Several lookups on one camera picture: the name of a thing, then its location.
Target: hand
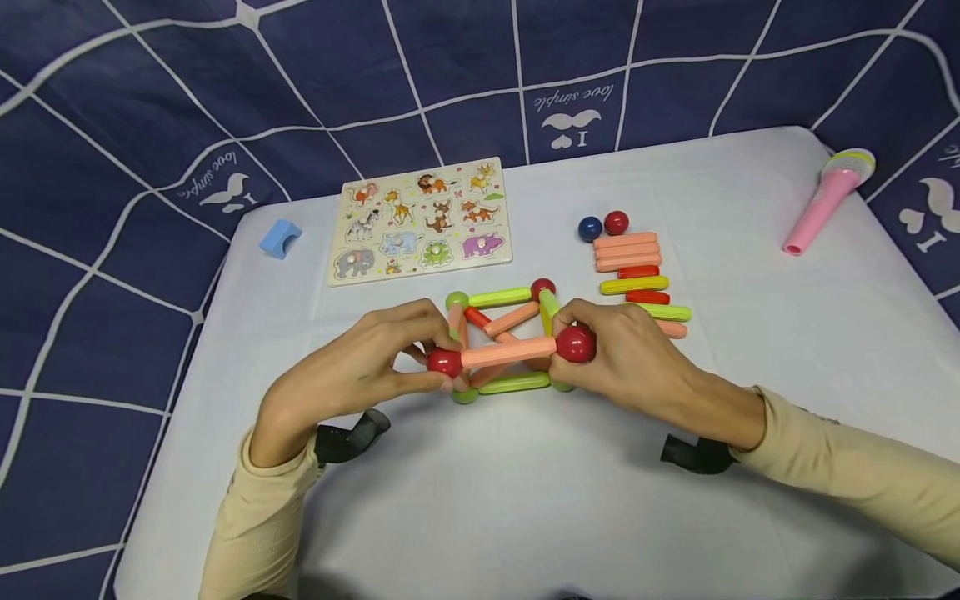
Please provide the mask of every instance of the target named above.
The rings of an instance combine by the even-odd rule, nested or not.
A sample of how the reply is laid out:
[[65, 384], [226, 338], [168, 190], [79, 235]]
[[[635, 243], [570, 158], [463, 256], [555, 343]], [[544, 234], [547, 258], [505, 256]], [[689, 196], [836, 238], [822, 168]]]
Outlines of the hand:
[[554, 334], [575, 322], [596, 334], [596, 356], [573, 364], [554, 354], [551, 378], [736, 447], [753, 448], [763, 439], [759, 396], [698, 369], [639, 306], [576, 299], [554, 317]]
[[302, 450], [322, 420], [360, 413], [404, 394], [452, 389], [452, 380], [440, 372], [394, 370], [399, 353], [425, 365], [425, 353], [437, 346], [461, 349], [430, 300], [367, 313], [270, 387], [253, 430], [251, 460], [258, 467], [280, 465]]

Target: pink microphone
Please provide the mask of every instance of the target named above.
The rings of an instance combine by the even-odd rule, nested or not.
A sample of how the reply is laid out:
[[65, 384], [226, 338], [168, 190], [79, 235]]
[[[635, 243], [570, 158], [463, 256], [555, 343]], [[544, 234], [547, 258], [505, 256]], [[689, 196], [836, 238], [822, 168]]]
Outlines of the pink microphone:
[[868, 180], [875, 168], [876, 158], [863, 148], [851, 148], [833, 155], [820, 172], [820, 186], [787, 236], [783, 251], [794, 256], [803, 254], [837, 206]]

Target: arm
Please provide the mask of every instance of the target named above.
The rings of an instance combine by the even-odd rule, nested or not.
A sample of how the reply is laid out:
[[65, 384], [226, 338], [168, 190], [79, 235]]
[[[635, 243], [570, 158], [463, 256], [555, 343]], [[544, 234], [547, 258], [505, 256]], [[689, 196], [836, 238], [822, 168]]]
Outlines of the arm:
[[300, 547], [303, 497], [321, 475], [313, 437], [292, 460], [259, 468], [244, 435], [236, 471], [217, 512], [206, 552], [201, 600], [286, 596]]
[[733, 458], [851, 506], [960, 571], [960, 465], [757, 391], [765, 400], [766, 434], [753, 451], [731, 449]]
[[596, 358], [573, 365], [554, 356], [552, 378], [728, 444], [748, 468], [852, 506], [960, 570], [960, 465], [703, 372], [636, 306], [574, 300], [553, 329], [574, 322], [596, 333]]
[[398, 353], [425, 364], [424, 349], [437, 346], [460, 349], [437, 307], [418, 300], [369, 313], [271, 386], [256, 425], [240, 444], [236, 471], [217, 513], [201, 600], [288, 593], [303, 498], [321, 475], [314, 452], [317, 423], [404, 394], [451, 390], [453, 382], [442, 373], [394, 370]]

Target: sleeve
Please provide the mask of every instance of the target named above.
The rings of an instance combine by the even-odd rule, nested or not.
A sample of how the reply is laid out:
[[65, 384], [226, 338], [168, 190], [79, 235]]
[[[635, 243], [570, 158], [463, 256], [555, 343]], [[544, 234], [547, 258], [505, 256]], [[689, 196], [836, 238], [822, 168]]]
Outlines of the sleeve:
[[782, 484], [855, 508], [901, 540], [960, 571], [960, 465], [826, 420], [757, 387], [767, 431], [741, 464]]
[[240, 600], [264, 592], [287, 595], [300, 546], [303, 497], [321, 475], [316, 434], [299, 456], [273, 468], [250, 462], [248, 431], [220, 504], [206, 551], [201, 600]]

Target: purple hippo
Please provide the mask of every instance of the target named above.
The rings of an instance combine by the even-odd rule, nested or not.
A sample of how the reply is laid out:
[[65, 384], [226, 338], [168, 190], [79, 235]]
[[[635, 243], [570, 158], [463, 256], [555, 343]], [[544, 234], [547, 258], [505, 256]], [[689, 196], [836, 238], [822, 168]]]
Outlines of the purple hippo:
[[482, 235], [471, 235], [464, 240], [464, 258], [490, 256], [494, 250], [503, 246], [503, 241], [503, 238], [497, 235], [496, 231]]

